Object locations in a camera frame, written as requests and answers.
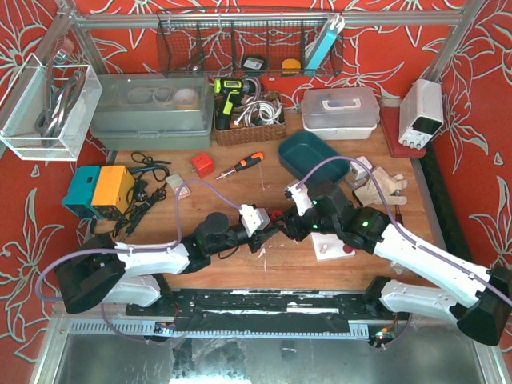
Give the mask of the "soldering iron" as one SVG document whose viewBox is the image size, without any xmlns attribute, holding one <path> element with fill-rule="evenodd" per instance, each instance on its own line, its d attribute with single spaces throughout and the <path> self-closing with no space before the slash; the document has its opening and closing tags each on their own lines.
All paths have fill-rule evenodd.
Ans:
<svg viewBox="0 0 512 384">
<path fill-rule="evenodd" d="M 133 228 L 128 226 L 125 232 L 122 235 L 116 237 L 114 242 L 114 248 L 116 250 L 129 250 L 132 248 L 132 245 L 126 244 L 125 240 L 133 233 Z"/>
</svg>

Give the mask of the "brown wicker basket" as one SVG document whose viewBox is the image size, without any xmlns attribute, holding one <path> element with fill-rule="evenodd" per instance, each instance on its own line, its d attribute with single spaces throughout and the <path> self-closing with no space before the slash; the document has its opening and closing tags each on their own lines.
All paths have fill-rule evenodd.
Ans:
<svg viewBox="0 0 512 384">
<path fill-rule="evenodd" d="M 228 130 L 217 130 L 213 122 L 212 132 L 217 144 L 232 146 L 252 142 L 284 139 L 286 124 L 281 94 L 265 92 L 256 102 L 248 98 L 249 106 L 235 109 Z"/>
</svg>

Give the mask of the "grey plastic storage box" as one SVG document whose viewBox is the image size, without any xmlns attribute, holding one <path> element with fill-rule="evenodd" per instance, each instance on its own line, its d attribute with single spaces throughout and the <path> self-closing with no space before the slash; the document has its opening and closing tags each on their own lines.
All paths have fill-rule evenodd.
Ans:
<svg viewBox="0 0 512 384">
<path fill-rule="evenodd" d="M 202 150 L 211 145 L 214 92 L 208 78 L 102 74 L 90 133 L 114 151 Z"/>
</svg>

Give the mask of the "yellow tape measure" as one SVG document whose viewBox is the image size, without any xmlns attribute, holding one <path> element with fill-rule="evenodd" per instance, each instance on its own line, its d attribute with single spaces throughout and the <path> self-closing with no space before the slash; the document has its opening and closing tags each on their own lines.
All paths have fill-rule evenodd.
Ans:
<svg viewBox="0 0 512 384">
<path fill-rule="evenodd" d="M 302 70 L 301 62 L 295 58 L 287 58 L 282 61 L 282 76 L 294 76 Z"/>
</svg>

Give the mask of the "white plastic lidded box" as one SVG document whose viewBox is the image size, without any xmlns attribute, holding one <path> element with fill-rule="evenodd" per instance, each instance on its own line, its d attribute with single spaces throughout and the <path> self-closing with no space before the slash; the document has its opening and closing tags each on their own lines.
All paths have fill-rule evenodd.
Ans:
<svg viewBox="0 0 512 384">
<path fill-rule="evenodd" d="M 312 89 L 301 101 L 302 124 L 323 140 L 364 140 L 380 122 L 380 105 L 369 87 Z"/>
</svg>

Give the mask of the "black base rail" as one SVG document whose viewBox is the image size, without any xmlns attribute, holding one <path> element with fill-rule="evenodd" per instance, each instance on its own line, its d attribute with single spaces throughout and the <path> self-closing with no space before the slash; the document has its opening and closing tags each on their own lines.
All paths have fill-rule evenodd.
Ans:
<svg viewBox="0 0 512 384">
<path fill-rule="evenodd" d="M 408 319 L 388 310 L 371 314 L 361 291 L 332 290 L 178 289 L 148 307 L 128 305 L 126 314 L 170 322 L 187 334 L 247 336 L 340 336 L 356 326 L 376 330 Z"/>
</svg>

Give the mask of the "clear acrylic box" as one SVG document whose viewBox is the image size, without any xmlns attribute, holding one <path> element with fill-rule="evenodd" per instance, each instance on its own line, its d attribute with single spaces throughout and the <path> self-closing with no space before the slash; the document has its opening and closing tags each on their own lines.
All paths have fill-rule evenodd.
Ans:
<svg viewBox="0 0 512 384">
<path fill-rule="evenodd" d="M 21 160 L 76 162 L 102 93 L 89 64 L 31 54 L 1 100 L 1 144 Z"/>
</svg>

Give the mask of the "small clear screw box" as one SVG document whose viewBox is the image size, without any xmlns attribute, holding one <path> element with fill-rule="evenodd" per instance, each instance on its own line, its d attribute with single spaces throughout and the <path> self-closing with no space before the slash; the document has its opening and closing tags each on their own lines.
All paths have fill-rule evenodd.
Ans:
<svg viewBox="0 0 512 384">
<path fill-rule="evenodd" d="M 191 195 L 190 188 L 184 184 L 184 180 L 179 174 L 171 174 L 166 177 L 166 183 L 179 199 L 187 198 Z"/>
</svg>

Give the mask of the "blue white case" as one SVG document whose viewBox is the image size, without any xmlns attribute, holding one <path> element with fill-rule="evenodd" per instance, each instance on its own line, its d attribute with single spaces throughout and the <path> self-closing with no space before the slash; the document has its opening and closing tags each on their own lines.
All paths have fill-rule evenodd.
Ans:
<svg viewBox="0 0 512 384">
<path fill-rule="evenodd" d="M 319 35 L 305 48 L 304 73 L 313 76 L 345 27 L 341 14 L 330 14 Z"/>
</svg>

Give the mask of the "white peg board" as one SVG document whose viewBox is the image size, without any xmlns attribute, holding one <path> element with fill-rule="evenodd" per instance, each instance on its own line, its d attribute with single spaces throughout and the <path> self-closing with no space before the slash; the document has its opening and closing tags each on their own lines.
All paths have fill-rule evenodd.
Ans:
<svg viewBox="0 0 512 384">
<path fill-rule="evenodd" d="M 318 261 L 329 261 L 355 256 L 355 251 L 353 254 L 346 254 L 344 252 L 343 247 L 345 243 L 340 240 L 336 234 L 312 233 L 310 237 Z"/>
</svg>

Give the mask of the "red cube adapter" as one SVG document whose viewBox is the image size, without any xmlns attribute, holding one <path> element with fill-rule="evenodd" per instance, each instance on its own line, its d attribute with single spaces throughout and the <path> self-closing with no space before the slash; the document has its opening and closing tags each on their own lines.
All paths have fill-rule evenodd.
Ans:
<svg viewBox="0 0 512 384">
<path fill-rule="evenodd" d="M 190 159 L 193 172 L 199 178 L 205 178 L 215 171 L 214 161 L 206 152 L 196 154 Z"/>
</svg>

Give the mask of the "white cube adapter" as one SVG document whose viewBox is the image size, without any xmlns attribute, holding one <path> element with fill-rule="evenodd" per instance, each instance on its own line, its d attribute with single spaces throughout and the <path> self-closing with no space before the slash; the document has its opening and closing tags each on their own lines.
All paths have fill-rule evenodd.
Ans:
<svg viewBox="0 0 512 384">
<path fill-rule="evenodd" d="M 372 169 L 373 165 L 365 156 L 350 161 L 350 175 L 354 181 L 363 180 Z"/>
</svg>

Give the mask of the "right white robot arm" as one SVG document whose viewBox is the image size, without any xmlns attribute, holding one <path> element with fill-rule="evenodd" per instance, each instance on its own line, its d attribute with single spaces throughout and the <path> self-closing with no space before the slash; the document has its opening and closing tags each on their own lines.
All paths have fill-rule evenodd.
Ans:
<svg viewBox="0 0 512 384">
<path fill-rule="evenodd" d="M 406 312 L 455 324 L 467 337 L 496 346 L 511 314 L 511 272 L 460 259 L 419 238 L 387 214 L 354 207 L 339 186 L 293 181 L 284 190 L 295 204 L 285 211 L 286 236 L 297 242 L 318 234 L 317 254 L 368 254 L 396 262 L 434 284 L 405 284 L 377 276 L 366 289 L 366 307 Z"/>
</svg>

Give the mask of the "orange black screwdriver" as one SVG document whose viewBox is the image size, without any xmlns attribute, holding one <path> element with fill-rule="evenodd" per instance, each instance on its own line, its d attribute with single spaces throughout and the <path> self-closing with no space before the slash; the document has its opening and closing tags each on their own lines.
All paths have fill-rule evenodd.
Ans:
<svg viewBox="0 0 512 384">
<path fill-rule="evenodd" d="M 224 178 L 227 178 L 228 176 L 235 174 L 237 172 L 248 170 L 249 168 L 259 164 L 263 160 L 264 160 L 264 155 L 262 152 L 257 152 L 257 153 L 251 154 L 251 155 L 243 158 L 239 162 L 237 162 L 235 165 L 233 165 L 228 170 L 221 172 L 220 175 L 216 177 L 216 179 L 217 180 L 224 179 Z"/>
</svg>

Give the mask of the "yellow soldering station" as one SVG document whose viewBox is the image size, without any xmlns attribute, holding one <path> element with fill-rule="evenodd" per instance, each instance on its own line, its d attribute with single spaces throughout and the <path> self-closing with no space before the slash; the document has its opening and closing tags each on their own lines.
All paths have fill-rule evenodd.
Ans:
<svg viewBox="0 0 512 384">
<path fill-rule="evenodd" d="M 117 221 L 127 210 L 127 196 L 135 180 L 123 165 L 103 166 L 100 169 L 91 206 L 105 220 Z"/>
</svg>

